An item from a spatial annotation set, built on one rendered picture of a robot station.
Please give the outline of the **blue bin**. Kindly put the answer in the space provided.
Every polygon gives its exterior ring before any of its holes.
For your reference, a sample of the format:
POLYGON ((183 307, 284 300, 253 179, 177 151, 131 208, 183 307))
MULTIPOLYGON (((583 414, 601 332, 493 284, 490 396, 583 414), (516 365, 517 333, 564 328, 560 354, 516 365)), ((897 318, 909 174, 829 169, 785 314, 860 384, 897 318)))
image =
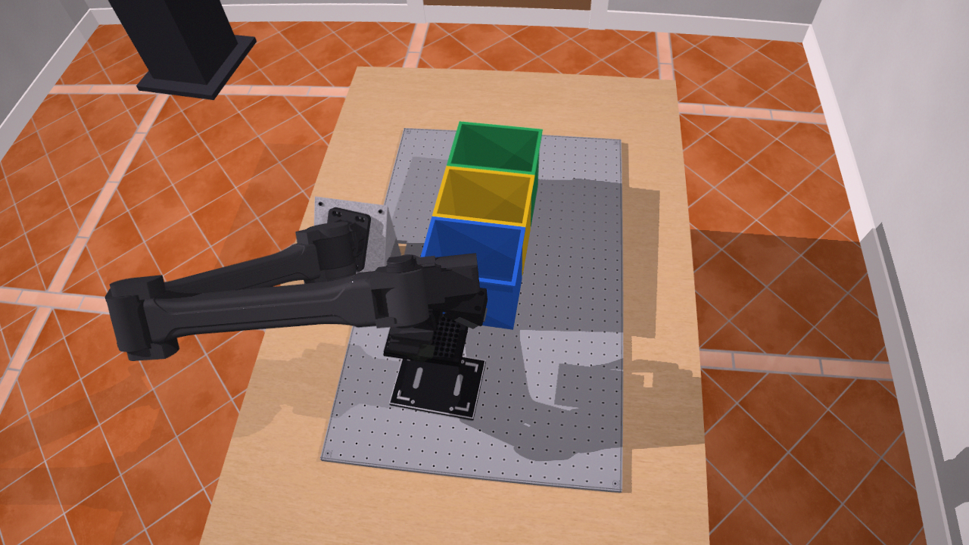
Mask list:
POLYGON ((482 325, 513 330, 522 288, 524 232, 522 226, 432 216, 421 257, 475 253, 480 288, 488 295, 482 325))

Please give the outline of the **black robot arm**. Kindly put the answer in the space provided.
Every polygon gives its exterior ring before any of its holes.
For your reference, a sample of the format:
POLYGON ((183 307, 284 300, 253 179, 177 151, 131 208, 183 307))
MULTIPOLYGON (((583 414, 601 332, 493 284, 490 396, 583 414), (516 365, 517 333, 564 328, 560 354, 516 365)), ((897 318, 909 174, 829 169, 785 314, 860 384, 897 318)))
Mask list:
POLYGON ((171 282, 159 275, 110 283, 119 351, 129 361, 160 360, 179 351, 180 337, 293 325, 435 331, 440 311, 471 329, 484 323, 488 295, 475 253, 405 254, 360 272, 370 222, 368 214, 333 207, 328 223, 296 231, 297 244, 284 251, 171 282), (276 286, 298 280, 304 284, 276 286))

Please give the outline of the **green open bin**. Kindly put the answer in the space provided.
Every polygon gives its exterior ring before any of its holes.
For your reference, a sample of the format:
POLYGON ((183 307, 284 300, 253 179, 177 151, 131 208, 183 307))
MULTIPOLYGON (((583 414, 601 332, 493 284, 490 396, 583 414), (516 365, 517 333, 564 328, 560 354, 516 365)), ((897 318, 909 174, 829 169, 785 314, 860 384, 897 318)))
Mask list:
POLYGON ((542 133, 543 129, 460 121, 447 166, 535 175, 531 194, 532 222, 542 133))

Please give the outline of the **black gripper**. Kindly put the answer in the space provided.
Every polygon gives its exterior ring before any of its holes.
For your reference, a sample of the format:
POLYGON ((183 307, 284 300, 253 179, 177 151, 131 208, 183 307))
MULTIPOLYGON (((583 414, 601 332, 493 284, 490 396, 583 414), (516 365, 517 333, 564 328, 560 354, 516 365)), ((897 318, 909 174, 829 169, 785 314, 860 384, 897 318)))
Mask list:
POLYGON ((421 330, 416 328, 399 329, 390 328, 390 352, 410 357, 416 362, 424 363, 426 358, 431 359, 434 355, 434 345, 432 344, 434 331, 421 330), (412 341, 410 341, 412 339, 412 341), (421 358, 425 357, 425 358, 421 358))

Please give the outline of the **yellow open bin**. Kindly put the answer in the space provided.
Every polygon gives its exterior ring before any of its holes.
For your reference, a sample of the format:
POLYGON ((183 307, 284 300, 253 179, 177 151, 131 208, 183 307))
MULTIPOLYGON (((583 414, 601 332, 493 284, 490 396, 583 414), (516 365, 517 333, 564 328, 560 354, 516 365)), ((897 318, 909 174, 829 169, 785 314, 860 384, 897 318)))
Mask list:
POLYGON ((534 180, 535 175, 446 166, 432 216, 525 227, 523 274, 534 180))

